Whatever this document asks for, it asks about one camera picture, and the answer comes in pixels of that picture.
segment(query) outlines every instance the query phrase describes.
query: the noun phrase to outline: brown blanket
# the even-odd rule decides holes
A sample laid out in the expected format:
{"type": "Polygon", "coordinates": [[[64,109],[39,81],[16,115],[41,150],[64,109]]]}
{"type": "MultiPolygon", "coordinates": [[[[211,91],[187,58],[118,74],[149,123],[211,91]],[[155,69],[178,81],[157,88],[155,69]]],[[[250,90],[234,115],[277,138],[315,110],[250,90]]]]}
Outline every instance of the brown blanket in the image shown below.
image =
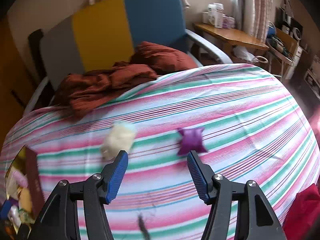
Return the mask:
{"type": "Polygon", "coordinates": [[[84,75],[69,74],[60,84],[55,103],[70,106],[78,117],[158,75],[148,65],[116,63],[111,70],[95,70],[84,75]]]}

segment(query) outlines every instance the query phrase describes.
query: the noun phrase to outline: open box of items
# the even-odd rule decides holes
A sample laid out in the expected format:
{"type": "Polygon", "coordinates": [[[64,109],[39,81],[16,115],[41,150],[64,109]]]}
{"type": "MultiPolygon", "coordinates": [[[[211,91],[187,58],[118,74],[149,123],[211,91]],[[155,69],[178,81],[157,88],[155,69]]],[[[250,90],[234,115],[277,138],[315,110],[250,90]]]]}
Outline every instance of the open box of items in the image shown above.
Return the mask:
{"type": "Polygon", "coordinates": [[[31,229],[44,205],[36,153],[28,147],[24,146],[12,161],[5,175],[5,190],[7,200],[0,217],[6,233],[15,239],[21,223],[31,229]]]}

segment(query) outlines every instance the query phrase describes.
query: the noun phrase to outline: red cloth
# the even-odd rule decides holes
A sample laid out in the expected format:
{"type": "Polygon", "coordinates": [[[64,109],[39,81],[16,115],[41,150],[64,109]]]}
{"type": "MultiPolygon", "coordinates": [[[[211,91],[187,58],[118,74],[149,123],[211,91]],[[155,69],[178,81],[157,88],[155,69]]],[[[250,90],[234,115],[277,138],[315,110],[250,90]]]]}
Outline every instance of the red cloth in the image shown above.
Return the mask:
{"type": "Polygon", "coordinates": [[[83,117],[97,106],[157,77],[147,65],[125,62],[116,63],[111,70],[69,74],[56,92],[55,103],[70,106],[76,116],[83,117]]]}
{"type": "Polygon", "coordinates": [[[143,41],[136,47],[131,64],[146,64],[159,75],[197,68],[186,53],[163,45],[143,41]]]}
{"type": "Polygon", "coordinates": [[[297,194],[285,218],[288,240],[302,240],[320,215],[320,194],[315,184],[297,194]]]}

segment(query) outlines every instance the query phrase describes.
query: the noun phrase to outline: chair armrest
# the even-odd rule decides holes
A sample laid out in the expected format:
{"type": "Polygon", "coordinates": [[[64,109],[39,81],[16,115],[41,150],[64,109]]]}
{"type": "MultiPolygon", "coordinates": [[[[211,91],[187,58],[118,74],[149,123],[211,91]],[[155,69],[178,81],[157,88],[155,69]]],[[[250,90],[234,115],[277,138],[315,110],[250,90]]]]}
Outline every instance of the chair armrest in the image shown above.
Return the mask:
{"type": "Polygon", "coordinates": [[[49,83],[49,78],[48,77],[45,77],[40,82],[40,84],[36,88],[36,91],[33,93],[31,99],[29,100],[26,108],[24,109],[23,116],[25,116],[26,114],[30,113],[35,108],[36,103],[38,102],[38,99],[41,96],[42,91],[44,90],[44,88],[47,86],[48,83],[49,83]]]}
{"type": "Polygon", "coordinates": [[[197,44],[206,52],[208,52],[209,55],[219,63],[221,64],[233,63],[227,54],[225,54],[221,49],[214,46],[211,42],[207,41],[205,38],[187,29],[186,29],[186,33],[190,40],[192,40],[195,44],[197,44]]]}

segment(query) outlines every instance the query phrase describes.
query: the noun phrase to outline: metal screw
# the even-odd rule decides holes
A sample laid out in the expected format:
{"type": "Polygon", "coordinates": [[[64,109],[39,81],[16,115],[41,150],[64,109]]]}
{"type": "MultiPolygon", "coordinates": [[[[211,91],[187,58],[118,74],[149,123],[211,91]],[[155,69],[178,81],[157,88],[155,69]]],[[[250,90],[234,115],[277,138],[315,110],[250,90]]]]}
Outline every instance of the metal screw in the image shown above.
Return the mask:
{"type": "Polygon", "coordinates": [[[93,179],[95,179],[95,180],[99,180],[99,179],[102,178],[102,175],[101,175],[100,173],[96,173],[96,174],[93,174],[92,177],[93,177],[93,179]]]}
{"type": "Polygon", "coordinates": [[[250,187],[255,187],[257,185],[257,183],[254,180],[249,180],[248,184],[250,187]]]}
{"type": "Polygon", "coordinates": [[[59,181],[59,186],[63,187],[67,185],[67,181],[65,179],[59,181]]]}
{"type": "Polygon", "coordinates": [[[216,180],[222,180],[222,179],[223,179],[223,176],[222,176],[221,174],[217,173],[217,174],[214,175],[214,178],[215,178],[216,180]]]}

